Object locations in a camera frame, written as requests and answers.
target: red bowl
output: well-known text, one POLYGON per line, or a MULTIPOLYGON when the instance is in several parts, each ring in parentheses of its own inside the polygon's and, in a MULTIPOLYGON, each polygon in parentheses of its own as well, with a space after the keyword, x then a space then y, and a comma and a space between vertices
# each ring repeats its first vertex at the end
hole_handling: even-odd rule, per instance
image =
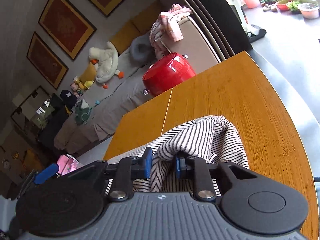
POLYGON ((280 11, 289 11, 289 7, 287 6, 286 3, 279 4, 279 2, 276 2, 276 6, 280 11))

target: yellow cushion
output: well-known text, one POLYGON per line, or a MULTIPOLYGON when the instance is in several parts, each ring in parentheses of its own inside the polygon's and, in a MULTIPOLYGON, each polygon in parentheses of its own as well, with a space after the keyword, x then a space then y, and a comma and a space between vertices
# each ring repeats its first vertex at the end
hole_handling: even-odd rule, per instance
POLYGON ((80 81, 84 84, 88 80, 96 80, 97 72, 94 68, 94 65, 90 62, 86 70, 82 73, 82 75, 79 77, 80 81))
POLYGON ((140 34, 147 33, 155 21, 158 19, 158 15, 163 11, 163 6, 159 0, 154 1, 141 13, 132 19, 133 24, 139 30, 140 34))
POLYGON ((131 42, 139 36, 140 32, 138 29, 131 21, 128 21, 110 41, 116 47, 118 54, 120 55, 129 48, 131 42))

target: pink blanket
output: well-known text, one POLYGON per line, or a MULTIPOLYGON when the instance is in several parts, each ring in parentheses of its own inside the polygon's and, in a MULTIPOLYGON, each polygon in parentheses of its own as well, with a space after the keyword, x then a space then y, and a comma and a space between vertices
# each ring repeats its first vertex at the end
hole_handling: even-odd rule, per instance
POLYGON ((150 32, 150 43, 155 48, 157 59, 161 59, 169 52, 161 43, 161 38, 164 33, 167 33, 173 41, 180 41, 183 35, 179 28, 178 22, 185 17, 188 17, 192 10, 187 7, 182 7, 179 4, 173 4, 168 12, 161 12, 157 21, 153 24, 150 32))

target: pillow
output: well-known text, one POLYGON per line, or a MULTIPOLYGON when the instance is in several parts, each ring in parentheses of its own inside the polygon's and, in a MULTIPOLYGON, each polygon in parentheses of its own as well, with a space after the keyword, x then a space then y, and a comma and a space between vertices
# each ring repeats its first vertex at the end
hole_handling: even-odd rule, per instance
POLYGON ((149 33, 135 38, 130 46, 130 54, 134 61, 141 65, 148 63, 150 60, 156 58, 155 49, 151 46, 149 41, 149 33))
POLYGON ((130 47, 131 42, 138 36, 140 36, 140 32, 131 21, 128 21, 110 41, 116 47, 118 54, 120 55, 130 47))
POLYGON ((143 35, 150 31, 152 25, 158 19, 158 15, 162 12, 163 6, 159 0, 154 1, 141 13, 132 19, 134 26, 143 35))
POLYGON ((90 62, 86 70, 82 73, 82 75, 79 77, 80 81, 84 84, 88 80, 96 80, 97 72, 94 68, 94 65, 90 62))

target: yellow stuffed toy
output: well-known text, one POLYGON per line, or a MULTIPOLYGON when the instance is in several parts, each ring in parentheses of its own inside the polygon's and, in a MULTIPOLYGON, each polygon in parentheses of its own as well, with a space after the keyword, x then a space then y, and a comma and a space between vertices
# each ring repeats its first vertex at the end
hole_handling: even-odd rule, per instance
POLYGON ((84 89, 88 90, 92 85, 93 85, 94 81, 93 80, 88 80, 84 83, 84 89))
POLYGON ((77 76, 73 79, 73 82, 75 84, 78 84, 80 90, 85 90, 83 83, 80 81, 80 79, 77 76))

